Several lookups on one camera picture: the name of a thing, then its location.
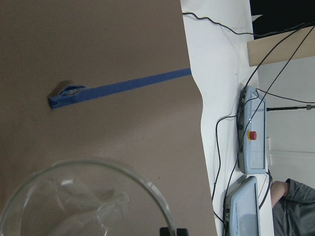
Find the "shirt sleeve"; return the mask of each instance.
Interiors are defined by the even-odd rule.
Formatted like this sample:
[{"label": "shirt sleeve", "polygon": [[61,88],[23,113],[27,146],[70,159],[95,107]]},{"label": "shirt sleeve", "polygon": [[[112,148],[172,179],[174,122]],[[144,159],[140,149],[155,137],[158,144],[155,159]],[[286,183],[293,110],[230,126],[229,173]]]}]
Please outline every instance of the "shirt sleeve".
[{"label": "shirt sleeve", "polygon": [[286,200],[302,204],[315,202],[315,189],[289,178],[286,182],[290,184]]}]

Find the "light blue device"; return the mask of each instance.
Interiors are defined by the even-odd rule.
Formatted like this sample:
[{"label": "light blue device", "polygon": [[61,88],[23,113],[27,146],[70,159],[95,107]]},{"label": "light blue device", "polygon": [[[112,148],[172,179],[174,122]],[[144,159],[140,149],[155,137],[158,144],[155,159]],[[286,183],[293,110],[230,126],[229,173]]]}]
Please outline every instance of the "light blue device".
[{"label": "light blue device", "polygon": [[255,88],[247,86],[241,91],[238,113],[239,168],[245,174],[264,174],[267,172],[266,101]]},{"label": "light blue device", "polygon": [[227,235],[260,236],[258,205],[257,178],[250,176],[226,197],[224,211]]}]

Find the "wooden plank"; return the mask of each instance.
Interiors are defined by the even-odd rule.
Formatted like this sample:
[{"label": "wooden plank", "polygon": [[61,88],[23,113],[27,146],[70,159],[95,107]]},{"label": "wooden plank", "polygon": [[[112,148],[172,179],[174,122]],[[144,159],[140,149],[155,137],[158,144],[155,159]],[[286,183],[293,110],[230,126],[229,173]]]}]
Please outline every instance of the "wooden plank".
[{"label": "wooden plank", "polygon": [[[305,35],[310,31],[311,27],[301,29],[285,41],[283,41],[275,50],[269,55],[263,64],[269,64],[279,61],[288,60]],[[267,53],[284,37],[291,32],[281,33],[266,38],[261,38],[247,42],[248,57],[250,66],[258,65]],[[315,56],[315,30],[313,30],[299,50],[292,59],[307,58]]]}]

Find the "white table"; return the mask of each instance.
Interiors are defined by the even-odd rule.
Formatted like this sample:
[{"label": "white table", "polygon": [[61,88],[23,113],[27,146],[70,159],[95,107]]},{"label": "white table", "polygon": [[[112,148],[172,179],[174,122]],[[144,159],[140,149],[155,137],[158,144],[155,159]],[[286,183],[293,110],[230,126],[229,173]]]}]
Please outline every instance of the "white table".
[{"label": "white table", "polygon": [[[182,0],[181,3],[183,12],[194,12],[199,17],[208,16],[237,32],[252,32],[248,0]],[[247,41],[253,40],[253,36],[235,35],[207,20],[196,20],[193,16],[184,16],[184,24],[192,74],[203,98],[201,131],[210,188],[213,190],[219,166],[215,143],[216,122],[225,115],[235,115],[239,91],[255,69],[249,67],[247,53]],[[258,86],[257,73],[250,85]],[[222,216],[222,195],[237,153],[234,118],[220,123],[218,136],[222,164],[213,206],[216,213]],[[242,173],[236,168],[231,183],[241,175]],[[261,202],[268,180],[265,181],[265,175],[256,176]],[[216,227],[218,235],[221,235],[222,223],[218,219],[216,219]],[[262,236],[274,235],[270,194],[260,210],[260,228]]]}]

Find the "red button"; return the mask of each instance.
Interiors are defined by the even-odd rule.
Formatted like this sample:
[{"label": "red button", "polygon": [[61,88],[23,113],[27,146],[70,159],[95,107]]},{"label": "red button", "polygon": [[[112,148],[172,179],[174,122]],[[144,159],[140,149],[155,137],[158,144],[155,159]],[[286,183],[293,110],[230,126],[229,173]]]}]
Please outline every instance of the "red button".
[{"label": "red button", "polygon": [[256,133],[256,131],[249,131],[249,132],[248,132],[248,139],[249,139],[249,140],[256,140],[256,139],[257,139],[257,133]]}]

